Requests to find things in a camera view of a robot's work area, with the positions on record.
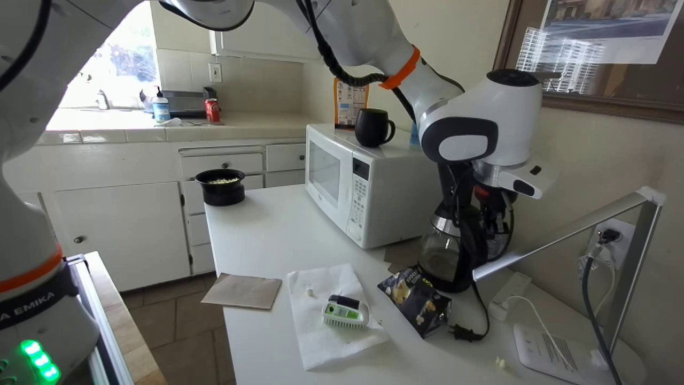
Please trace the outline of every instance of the paper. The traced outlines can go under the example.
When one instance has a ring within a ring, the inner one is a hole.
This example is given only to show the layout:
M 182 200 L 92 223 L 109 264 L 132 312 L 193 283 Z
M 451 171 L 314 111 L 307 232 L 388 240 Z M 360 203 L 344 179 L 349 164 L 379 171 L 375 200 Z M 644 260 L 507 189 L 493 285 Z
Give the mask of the paper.
M 303 371 L 349 359 L 387 341 L 387 333 L 372 316 L 366 327 L 327 326 L 322 309 L 327 298 L 337 294 L 368 304 L 364 286 L 351 265 L 291 271 L 286 276 L 299 355 Z
M 219 276 L 200 304 L 271 310 L 281 280 L 259 276 Z

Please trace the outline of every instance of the cup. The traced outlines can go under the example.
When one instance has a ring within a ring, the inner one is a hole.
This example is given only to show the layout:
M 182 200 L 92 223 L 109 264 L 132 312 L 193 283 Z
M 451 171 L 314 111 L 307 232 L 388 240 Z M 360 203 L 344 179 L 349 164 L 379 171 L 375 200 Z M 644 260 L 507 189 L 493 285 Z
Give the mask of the cup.
M 379 148 L 394 139 L 395 124 L 384 109 L 359 109 L 354 134 L 364 148 Z

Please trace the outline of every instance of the framed picture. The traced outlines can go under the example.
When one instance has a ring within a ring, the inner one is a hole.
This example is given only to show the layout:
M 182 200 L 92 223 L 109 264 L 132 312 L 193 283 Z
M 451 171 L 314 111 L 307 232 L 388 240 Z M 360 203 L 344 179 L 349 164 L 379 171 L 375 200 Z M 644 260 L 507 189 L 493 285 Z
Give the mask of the framed picture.
M 684 0 L 509 0 L 496 69 L 545 106 L 684 124 Z

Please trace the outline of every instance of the microwave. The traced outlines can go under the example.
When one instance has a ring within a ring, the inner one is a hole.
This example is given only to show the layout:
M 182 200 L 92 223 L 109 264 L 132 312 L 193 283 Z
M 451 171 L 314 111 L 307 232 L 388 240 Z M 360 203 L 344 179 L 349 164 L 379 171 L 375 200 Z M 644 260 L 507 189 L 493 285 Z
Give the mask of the microwave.
M 330 124 L 306 128 L 306 193 L 360 248 L 425 236 L 439 203 L 438 166 L 409 134 L 360 148 Z

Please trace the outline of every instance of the bottle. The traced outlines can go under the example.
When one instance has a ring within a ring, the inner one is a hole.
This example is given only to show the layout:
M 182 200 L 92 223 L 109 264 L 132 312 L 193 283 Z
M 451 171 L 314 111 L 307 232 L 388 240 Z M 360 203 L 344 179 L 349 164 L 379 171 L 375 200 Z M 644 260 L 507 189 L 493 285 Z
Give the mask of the bottle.
M 156 97 L 151 102 L 151 118 L 156 123 L 170 119 L 170 106 L 169 106 L 169 98 L 165 98 L 165 92 L 161 87 L 156 87 Z

